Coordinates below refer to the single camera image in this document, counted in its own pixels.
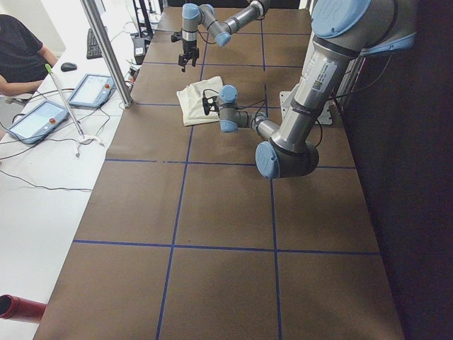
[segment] towel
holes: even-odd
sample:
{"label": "towel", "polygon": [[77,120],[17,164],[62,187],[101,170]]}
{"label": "towel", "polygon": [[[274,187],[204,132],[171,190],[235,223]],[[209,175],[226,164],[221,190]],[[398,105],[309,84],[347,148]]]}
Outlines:
{"label": "towel", "polygon": [[[176,95],[179,99],[179,104],[183,110],[183,122],[185,126],[218,122],[219,116],[216,112],[211,112],[205,115],[203,111],[203,90],[212,89],[217,92],[223,87],[222,78],[215,76],[208,80],[202,80],[198,83],[193,83],[186,86],[182,91],[177,91]],[[206,97],[215,96],[216,93],[206,91]]]}

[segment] dark curtain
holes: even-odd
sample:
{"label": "dark curtain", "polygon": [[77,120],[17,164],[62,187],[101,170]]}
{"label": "dark curtain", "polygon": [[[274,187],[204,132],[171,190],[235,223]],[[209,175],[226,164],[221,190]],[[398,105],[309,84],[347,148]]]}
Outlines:
{"label": "dark curtain", "polygon": [[[453,339],[452,17],[449,1],[420,1],[415,47],[393,56],[344,114],[410,340]],[[369,58],[358,88],[385,62]]]}

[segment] person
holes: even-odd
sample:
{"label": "person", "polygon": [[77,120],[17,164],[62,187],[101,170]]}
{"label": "person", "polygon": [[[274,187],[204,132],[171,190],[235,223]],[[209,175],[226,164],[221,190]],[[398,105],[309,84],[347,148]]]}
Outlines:
{"label": "person", "polygon": [[32,93],[57,58],[18,19],[0,14],[0,94]]}

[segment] label sticker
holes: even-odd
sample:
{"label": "label sticker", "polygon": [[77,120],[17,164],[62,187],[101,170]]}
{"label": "label sticker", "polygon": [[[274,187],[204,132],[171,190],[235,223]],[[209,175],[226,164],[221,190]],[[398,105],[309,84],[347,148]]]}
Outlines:
{"label": "label sticker", "polygon": [[331,82],[335,70],[337,70],[337,65],[332,62],[325,62],[321,70],[319,70],[318,76],[311,89],[324,93],[328,84]]}
{"label": "label sticker", "polygon": [[310,62],[306,67],[305,72],[302,75],[302,78],[307,79],[309,77],[309,75],[310,75],[311,71],[313,70],[314,66],[316,65],[317,61],[318,61],[318,54],[314,53],[313,57],[311,57]]}

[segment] tablet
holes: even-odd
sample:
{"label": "tablet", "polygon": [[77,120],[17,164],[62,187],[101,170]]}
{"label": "tablet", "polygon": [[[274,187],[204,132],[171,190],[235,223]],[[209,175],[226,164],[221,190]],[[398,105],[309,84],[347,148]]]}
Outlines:
{"label": "tablet", "polygon": [[75,108],[100,108],[110,98],[114,88],[111,76],[85,74],[69,96],[69,105]]}
{"label": "tablet", "polygon": [[37,144],[66,120],[68,114],[65,107],[51,101],[43,101],[6,131],[25,144]]}

